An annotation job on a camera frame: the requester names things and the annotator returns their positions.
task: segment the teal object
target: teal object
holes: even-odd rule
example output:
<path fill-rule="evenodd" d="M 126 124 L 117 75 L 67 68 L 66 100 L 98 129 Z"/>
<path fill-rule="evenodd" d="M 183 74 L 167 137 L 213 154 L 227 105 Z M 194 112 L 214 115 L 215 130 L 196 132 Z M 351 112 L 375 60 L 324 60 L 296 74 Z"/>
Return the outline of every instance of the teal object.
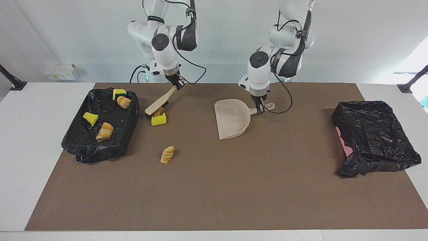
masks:
<path fill-rule="evenodd" d="M 428 108 L 428 96 L 420 101 L 421 105 L 425 108 Z"/>

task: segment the food item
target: food item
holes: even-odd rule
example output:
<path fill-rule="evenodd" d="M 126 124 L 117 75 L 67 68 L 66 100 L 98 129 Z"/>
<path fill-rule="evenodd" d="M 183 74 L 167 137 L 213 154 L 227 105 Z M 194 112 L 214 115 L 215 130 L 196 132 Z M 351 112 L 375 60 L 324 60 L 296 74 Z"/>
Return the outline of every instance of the food item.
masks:
<path fill-rule="evenodd" d="M 160 158 L 160 162 L 161 163 L 168 163 L 172 159 L 173 155 L 174 155 L 174 146 L 167 147 L 162 152 L 162 157 Z"/>
<path fill-rule="evenodd" d="M 126 93 L 126 90 L 123 90 L 123 89 L 114 89 L 113 90 L 113 101 L 116 101 L 116 99 L 119 97 L 119 96 L 128 96 L 128 93 Z"/>
<path fill-rule="evenodd" d="M 111 134 L 113 133 L 113 126 L 110 125 L 107 122 L 103 123 L 103 126 L 101 127 L 100 131 L 98 132 L 98 136 L 96 137 L 96 140 L 98 142 L 105 141 L 107 139 L 110 139 Z"/>
<path fill-rule="evenodd" d="M 131 104 L 131 100 L 124 96 L 119 96 L 117 97 L 117 104 L 120 105 L 123 109 L 128 109 L 129 105 Z"/>
<path fill-rule="evenodd" d="M 157 111 L 153 113 L 153 116 L 160 116 L 163 114 L 163 107 L 161 106 Z"/>
<path fill-rule="evenodd" d="M 83 118 L 85 118 L 91 124 L 91 126 L 94 127 L 95 122 L 97 122 L 98 120 L 98 115 L 86 112 L 85 114 L 83 114 Z"/>
<path fill-rule="evenodd" d="M 152 126 L 159 126 L 166 124 L 166 114 L 163 113 L 162 115 L 153 116 L 152 117 Z"/>

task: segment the dustpan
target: dustpan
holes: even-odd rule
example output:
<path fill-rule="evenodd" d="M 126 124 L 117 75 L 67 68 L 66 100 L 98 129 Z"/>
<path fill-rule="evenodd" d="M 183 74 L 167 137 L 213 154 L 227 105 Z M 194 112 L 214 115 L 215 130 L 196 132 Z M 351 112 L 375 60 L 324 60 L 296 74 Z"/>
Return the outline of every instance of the dustpan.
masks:
<path fill-rule="evenodd" d="M 269 103 L 267 109 L 273 109 L 275 105 Z M 257 114 L 257 109 L 250 109 L 238 99 L 224 99 L 214 104 L 217 120 L 218 136 L 220 140 L 231 139 L 242 135 L 250 124 L 251 115 Z"/>

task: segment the black round joint cap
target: black round joint cap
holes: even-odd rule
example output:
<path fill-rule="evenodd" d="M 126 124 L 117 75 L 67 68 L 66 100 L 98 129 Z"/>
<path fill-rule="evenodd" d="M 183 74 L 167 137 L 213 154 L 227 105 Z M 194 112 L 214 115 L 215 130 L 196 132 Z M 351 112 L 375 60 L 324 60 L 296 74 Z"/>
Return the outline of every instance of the black round joint cap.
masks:
<path fill-rule="evenodd" d="M 152 46 L 156 51 L 164 50 L 169 44 L 169 38 L 166 34 L 158 33 L 152 38 Z"/>
<path fill-rule="evenodd" d="M 253 68 L 260 68 L 269 62 L 269 55 L 263 51 L 257 51 L 250 57 L 250 64 Z"/>

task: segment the yellow sponge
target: yellow sponge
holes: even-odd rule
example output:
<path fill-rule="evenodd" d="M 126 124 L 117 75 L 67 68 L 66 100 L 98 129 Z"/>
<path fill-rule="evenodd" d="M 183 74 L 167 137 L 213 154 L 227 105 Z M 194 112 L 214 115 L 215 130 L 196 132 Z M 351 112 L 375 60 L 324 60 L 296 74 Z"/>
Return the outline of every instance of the yellow sponge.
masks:
<path fill-rule="evenodd" d="M 128 94 L 126 93 L 126 90 L 123 90 L 123 89 L 114 89 L 113 90 L 113 101 L 116 101 L 116 99 L 119 97 L 119 96 L 127 96 Z"/>
<path fill-rule="evenodd" d="M 152 126 L 159 126 L 166 124 L 166 114 L 163 113 L 162 115 L 153 116 L 152 117 Z"/>
<path fill-rule="evenodd" d="M 92 125 L 92 127 L 93 127 L 95 125 L 95 122 L 97 122 L 97 120 L 98 120 L 98 115 L 86 112 L 83 115 L 83 118 L 85 118 Z"/>

